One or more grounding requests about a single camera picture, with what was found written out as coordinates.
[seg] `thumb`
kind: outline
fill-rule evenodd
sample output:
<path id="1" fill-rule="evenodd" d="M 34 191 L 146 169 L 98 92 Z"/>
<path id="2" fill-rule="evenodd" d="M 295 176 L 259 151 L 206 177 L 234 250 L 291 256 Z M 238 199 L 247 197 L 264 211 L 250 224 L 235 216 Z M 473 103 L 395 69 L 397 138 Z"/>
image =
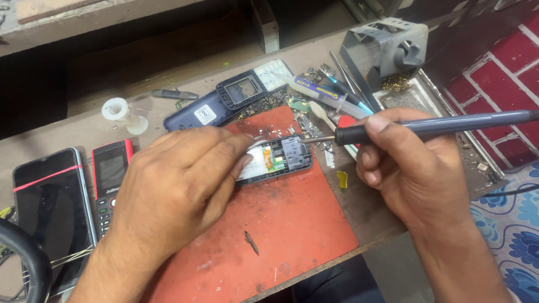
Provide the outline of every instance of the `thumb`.
<path id="1" fill-rule="evenodd" d="M 385 150 L 405 173 L 422 174 L 436 161 L 436 156 L 414 132 L 381 115 L 369 116 L 365 130 L 372 142 Z"/>

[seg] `black smartphone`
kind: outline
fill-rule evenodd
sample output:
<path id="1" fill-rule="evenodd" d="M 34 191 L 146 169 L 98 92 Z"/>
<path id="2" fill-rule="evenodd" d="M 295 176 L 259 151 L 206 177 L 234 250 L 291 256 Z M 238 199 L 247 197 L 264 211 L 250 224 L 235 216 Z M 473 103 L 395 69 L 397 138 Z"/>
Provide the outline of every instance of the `black smartphone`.
<path id="1" fill-rule="evenodd" d="M 13 187 L 17 224 L 53 266 L 50 296 L 72 288 L 97 243 L 79 152 L 66 148 L 15 168 Z M 27 276 L 23 266 L 28 287 Z"/>
<path id="2" fill-rule="evenodd" d="M 297 143 L 302 134 L 273 139 L 248 151 L 253 160 L 241 171 L 237 185 L 276 178 L 313 166 L 313 154 L 308 144 Z"/>

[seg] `circuit board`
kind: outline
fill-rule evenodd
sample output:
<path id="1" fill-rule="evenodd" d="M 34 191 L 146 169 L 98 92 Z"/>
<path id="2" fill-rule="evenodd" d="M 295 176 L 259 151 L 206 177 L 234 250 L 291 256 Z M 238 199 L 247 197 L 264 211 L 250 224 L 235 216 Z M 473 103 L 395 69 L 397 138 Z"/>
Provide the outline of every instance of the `circuit board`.
<path id="1" fill-rule="evenodd" d="M 285 162 L 282 157 L 274 157 L 270 146 L 263 147 L 262 154 L 264 156 L 266 173 L 273 173 L 274 171 L 283 170 L 285 168 Z"/>

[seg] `red jio phone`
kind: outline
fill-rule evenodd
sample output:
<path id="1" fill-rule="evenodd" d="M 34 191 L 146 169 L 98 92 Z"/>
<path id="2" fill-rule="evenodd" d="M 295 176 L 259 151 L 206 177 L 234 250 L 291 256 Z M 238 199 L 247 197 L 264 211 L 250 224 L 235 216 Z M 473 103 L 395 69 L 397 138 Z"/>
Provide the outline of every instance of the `red jio phone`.
<path id="1" fill-rule="evenodd" d="M 120 189 L 131 157 L 133 157 L 131 140 L 114 142 L 92 151 L 98 241 L 105 236 L 110 226 L 116 193 Z"/>

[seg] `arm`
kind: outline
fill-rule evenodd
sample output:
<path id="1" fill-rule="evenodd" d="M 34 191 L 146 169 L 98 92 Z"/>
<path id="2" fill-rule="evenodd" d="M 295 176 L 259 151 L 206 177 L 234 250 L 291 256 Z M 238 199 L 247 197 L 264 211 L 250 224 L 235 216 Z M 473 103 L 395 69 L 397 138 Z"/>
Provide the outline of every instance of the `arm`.
<path id="1" fill-rule="evenodd" d="M 168 133 L 136 153 L 110 229 L 68 302 L 138 302 L 157 269 L 224 214 L 252 141 L 203 127 Z"/>
<path id="2" fill-rule="evenodd" d="M 392 122 L 426 118 L 393 108 L 361 121 L 376 145 L 361 147 L 358 175 L 408 227 L 438 302 L 513 302 L 470 214 L 455 135 L 423 143 Z"/>

